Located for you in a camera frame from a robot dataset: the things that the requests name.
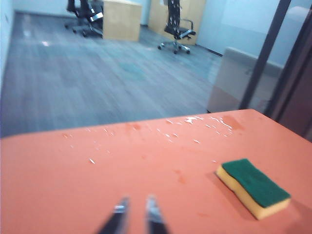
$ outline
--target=wooden desk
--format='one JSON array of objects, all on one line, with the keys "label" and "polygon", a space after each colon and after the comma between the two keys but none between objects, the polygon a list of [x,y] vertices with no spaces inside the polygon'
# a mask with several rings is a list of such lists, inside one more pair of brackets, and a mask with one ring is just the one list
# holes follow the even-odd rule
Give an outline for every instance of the wooden desk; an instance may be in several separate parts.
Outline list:
[{"label": "wooden desk", "polygon": [[[161,5],[159,0],[151,1],[150,19],[148,23],[149,28],[158,34],[173,39],[171,34],[164,31],[168,21],[168,6]],[[194,31],[197,32],[196,36],[191,36],[192,39],[182,39],[180,40],[180,43],[195,45],[205,4],[206,0],[180,0],[180,5],[182,7],[181,19],[192,20],[194,22]],[[180,26],[191,28],[190,23],[185,21],[181,21]]]},{"label": "wooden desk", "polygon": [[128,0],[104,0],[103,38],[138,41],[142,6]]}]

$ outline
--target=chair base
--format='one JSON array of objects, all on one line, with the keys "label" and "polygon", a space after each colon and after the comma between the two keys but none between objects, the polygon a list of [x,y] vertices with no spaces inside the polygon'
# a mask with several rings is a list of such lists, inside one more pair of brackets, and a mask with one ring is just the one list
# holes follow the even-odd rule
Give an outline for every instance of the chair base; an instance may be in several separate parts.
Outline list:
[{"label": "chair base", "polygon": [[178,40],[175,41],[167,41],[167,42],[163,42],[158,46],[158,49],[161,50],[163,47],[165,47],[166,45],[172,45],[174,47],[174,53],[177,54],[179,50],[184,50],[186,51],[187,54],[189,54],[191,52],[191,49],[181,43],[178,42]]}]

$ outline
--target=water spill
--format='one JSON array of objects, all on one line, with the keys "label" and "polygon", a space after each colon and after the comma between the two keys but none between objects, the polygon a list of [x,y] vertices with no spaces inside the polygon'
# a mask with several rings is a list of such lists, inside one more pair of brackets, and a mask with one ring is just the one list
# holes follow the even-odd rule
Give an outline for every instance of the water spill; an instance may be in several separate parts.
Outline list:
[{"label": "water spill", "polygon": [[217,118],[214,118],[214,117],[210,117],[210,118],[217,121],[217,122],[220,122]]},{"label": "water spill", "polygon": [[204,120],[204,118],[202,117],[198,117],[198,116],[195,116],[196,118],[200,119],[200,120]]},{"label": "water spill", "polygon": [[186,179],[183,177],[183,176],[179,176],[179,179],[178,181],[181,183],[181,184],[186,184]]},{"label": "water spill", "polygon": [[197,213],[197,215],[198,215],[199,217],[210,217],[210,215],[209,215],[209,214],[206,214],[206,213]]},{"label": "water spill", "polygon": [[227,125],[225,122],[223,122],[223,120],[220,120],[220,123],[222,123],[223,125],[229,127],[230,129],[232,129],[232,127],[230,125]]},{"label": "water spill", "polygon": [[193,124],[193,121],[191,119],[185,120],[184,122]]},{"label": "water spill", "polygon": [[237,130],[237,129],[244,130],[244,127],[239,122],[237,122],[237,120],[233,118],[232,116],[223,116],[223,121],[227,125],[231,126],[231,129],[233,130]]}]

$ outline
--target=chair backrest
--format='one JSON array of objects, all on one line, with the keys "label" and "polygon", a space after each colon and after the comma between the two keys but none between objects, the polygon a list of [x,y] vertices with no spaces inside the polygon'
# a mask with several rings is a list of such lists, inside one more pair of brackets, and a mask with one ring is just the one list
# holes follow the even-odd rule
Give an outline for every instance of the chair backrest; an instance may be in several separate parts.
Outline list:
[{"label": "chair backrest", "polygon": [[180,0],[168,0],[168,22],[165,31],[174,36],[180,34]]},{"label": "chair backrest", "polygon": [[75,12],[76,11],[75,0],[68,0],[66,10],[69,12]]}]

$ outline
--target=chair armrest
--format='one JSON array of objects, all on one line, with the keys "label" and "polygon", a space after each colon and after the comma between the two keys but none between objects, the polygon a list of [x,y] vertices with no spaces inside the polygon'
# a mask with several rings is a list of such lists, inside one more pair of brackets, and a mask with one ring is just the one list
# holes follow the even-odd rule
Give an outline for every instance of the chair armrest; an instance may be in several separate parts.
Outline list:
[{"label": "chair armrest", "polygon": [[193,30],[193,28],[194,28],[194,23],[193,23],[193,21],[191,21],[191,20],[189,20],[189,19],[180,19],[180,20],[190,22],[190,23],[191,23],[191,29]]}]

